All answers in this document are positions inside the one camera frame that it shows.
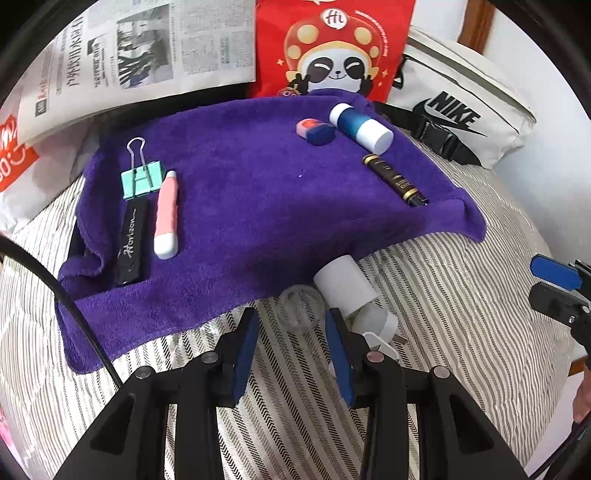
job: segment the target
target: blue glue stick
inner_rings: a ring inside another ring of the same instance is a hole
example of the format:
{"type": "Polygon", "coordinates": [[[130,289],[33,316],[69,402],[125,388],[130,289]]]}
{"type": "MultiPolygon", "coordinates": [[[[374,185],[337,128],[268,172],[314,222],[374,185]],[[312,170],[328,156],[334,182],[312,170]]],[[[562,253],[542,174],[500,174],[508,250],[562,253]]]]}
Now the blue glue stick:
{"type": "Polygon", "coordinates": [[[329,118],[330,123],[347,137],[376,155],[384,153],[394,140],[391,130],[347,103],[335,106],[330,111],[329,118]]]}

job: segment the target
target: binder clip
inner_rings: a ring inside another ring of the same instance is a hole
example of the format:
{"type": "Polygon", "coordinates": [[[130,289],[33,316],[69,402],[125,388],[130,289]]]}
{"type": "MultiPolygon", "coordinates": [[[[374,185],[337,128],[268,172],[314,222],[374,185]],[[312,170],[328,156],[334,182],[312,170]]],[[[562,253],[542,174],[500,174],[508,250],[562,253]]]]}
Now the binder clip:
{"type": "Polygon", "coordinates": [[[144,158],[145,143],[146,140],[142,137],[132,138],[127,143],[127,150],[131,155],[131,170],[124,171],[121,174],[121,185],[123,186],[123,198],[125,200],[149,192],[156,192],[162,185],[163,175],[160,162],[153,161],[146,165],[144,158]],[[134,166],[134,151],[131,150],[131,144],[136,140],[142,142],[139,148],[139,157],[142,161],[142,166],[137,168],[134,166]]]}

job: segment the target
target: black strap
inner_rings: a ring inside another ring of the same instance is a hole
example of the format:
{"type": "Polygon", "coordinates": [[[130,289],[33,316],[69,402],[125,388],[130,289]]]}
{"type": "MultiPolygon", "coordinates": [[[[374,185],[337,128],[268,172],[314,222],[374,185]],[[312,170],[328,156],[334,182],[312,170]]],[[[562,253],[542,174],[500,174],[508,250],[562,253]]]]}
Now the black strap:
{"type": "Polygon", "coordinates": [[[377,113],[385,116],[390,123],[398,128],[410,130],[413,138],[442,158],[453,160],[460,165],[482,166],[474,152],[462,143],[455,133],[437,125],[432,117],[382,102],[374,102],[374,107],[377,113]]]}

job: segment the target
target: orange bag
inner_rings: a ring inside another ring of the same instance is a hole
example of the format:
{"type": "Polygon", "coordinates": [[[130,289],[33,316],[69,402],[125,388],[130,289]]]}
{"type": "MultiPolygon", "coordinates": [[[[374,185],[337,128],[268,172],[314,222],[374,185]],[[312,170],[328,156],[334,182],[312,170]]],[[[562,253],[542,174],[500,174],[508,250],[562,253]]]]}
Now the orange bag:
{"type": "Polygon", "coordinates": [[[258,0],[251,96],[321,88],[384,102],[406,44],[415,0],[258,0]]]}

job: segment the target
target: screw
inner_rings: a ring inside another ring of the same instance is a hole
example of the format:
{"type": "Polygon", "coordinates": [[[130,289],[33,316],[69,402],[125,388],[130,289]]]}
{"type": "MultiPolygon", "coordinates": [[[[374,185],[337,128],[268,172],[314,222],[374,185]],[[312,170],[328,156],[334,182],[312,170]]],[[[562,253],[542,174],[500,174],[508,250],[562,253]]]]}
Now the screw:
{"type": "Polygon", "coordinates": [[[135,371],[135,376],[137,378],[148,378],[150,375],[152,375],[153,371],[154,369],[152,367],[139,367],[135,371]]]}
{"type": "Polygon", "coordinates": [[[368,352],[366,357],[373,364],[380,364],[384,361],[384,354],[382,352],[378,352],[377,350],[371,350],[368,352]]]}
{"type": "Polygon", "coordinates": [[[437,378],[447,378],[449,377],[449,370],[447,369],[447,367],[444,367],[443,365],[438,365],[433,369],[433,374],[437,378]]]}
{"type": "Polygon", "coordinates": [[[209,352],[205,352],[202,356],[201,356],[201,361],[204,364],[214,364],[215,362],[217,362],[217,359],[220,358],[220,356],[214,352],[213,350],[209,351],[209,352]]]}

